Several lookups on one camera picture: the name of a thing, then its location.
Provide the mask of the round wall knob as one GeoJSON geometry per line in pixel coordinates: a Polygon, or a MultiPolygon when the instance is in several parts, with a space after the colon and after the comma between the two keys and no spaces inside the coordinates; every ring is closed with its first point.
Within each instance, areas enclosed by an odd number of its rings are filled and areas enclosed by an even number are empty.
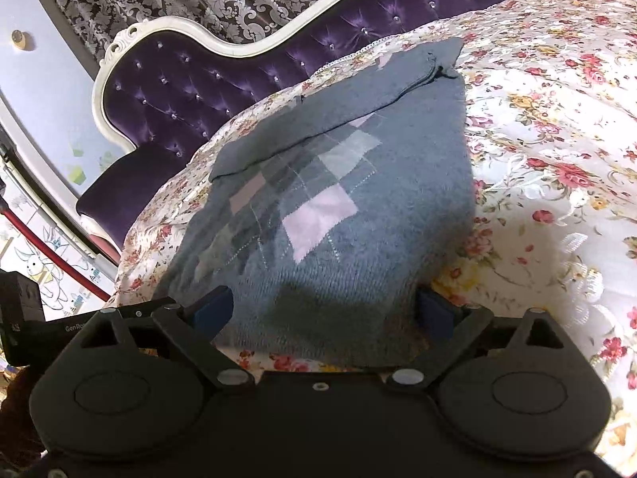
{"type": "Polygon", "coordinates": [[[26,51],[28,49],[28,38],[21,30],[14,29],[11,32],[11,40],[18,50],[26,51]]]}

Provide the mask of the grey argyle knit sweater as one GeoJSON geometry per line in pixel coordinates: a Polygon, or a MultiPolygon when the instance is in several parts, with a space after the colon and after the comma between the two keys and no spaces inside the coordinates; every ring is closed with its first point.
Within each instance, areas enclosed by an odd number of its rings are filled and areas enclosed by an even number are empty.
{"type": "Polygon", "coordinates": [[[226,143],[156,295],[189,306],[228,287],[221,347],[344,367],[415,358],[416,290],[473,228],[462,47],[393,53],[226,143]]]}

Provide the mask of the floral bed sheet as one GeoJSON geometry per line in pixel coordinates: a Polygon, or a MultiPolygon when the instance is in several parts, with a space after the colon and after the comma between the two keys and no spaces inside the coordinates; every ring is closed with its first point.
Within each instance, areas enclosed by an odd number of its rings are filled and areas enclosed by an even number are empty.
{"type": "Polygon", "coordinates": [[[221,147],[299,96],[419,43],[459,37],[474,230],[434,280],[451,302],[551,313],[612,397],[598,455],[636,472],[636,0],[513,0],[424,25],[249,107],[127,233],[113,306],[151,298],[208,196],[221,147]]]}

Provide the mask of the red pole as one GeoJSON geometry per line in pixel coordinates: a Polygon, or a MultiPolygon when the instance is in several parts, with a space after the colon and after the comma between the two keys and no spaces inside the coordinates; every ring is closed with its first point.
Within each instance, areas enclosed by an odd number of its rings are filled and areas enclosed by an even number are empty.
{"type": "Polygon", "coordinates": [[[18,218],[11,210],[9,204],[6,202],[4,198],[0,199],[1,202],[1,215],[6,217],[9,220],[9,223],[13,225],[13,227],[21,233],[22,236],[25,236],[29,243],[32,243],[35,248],[39,249],[41,253],[47,257],[50,261],[52,261],[59,269],[61,269],[64,273],[69,275],[73,280],[87,289],[91,294],[95,295],[97,298],[102,300],[103,302],[107,302],[110,298],[110,295],[106,293],[102,288],[99,288],[92,280],[85,277],[83,274],[78,272],[73,266],[71,266],[67,261],[63,258],[59,257],[58,254],[50,249],[46,243],[43,242],[38,236],[35,235],[30,229],[28,225],[25,225],[20,218],[18,218]]]}

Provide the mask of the purple tufted white-framed headboard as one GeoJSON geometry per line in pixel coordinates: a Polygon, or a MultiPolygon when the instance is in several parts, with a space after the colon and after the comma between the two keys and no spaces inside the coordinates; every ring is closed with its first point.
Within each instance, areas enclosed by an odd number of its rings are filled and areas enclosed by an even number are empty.
{"type": "Polygon", "coordinates": [[[121,247],[153,195],[237,114],[379,39],[502,1],[318,0],[250,44],[177,16],[127,27],[92,91],[99,132],[124,154],[81,195],[83,225],[121,247]]]}

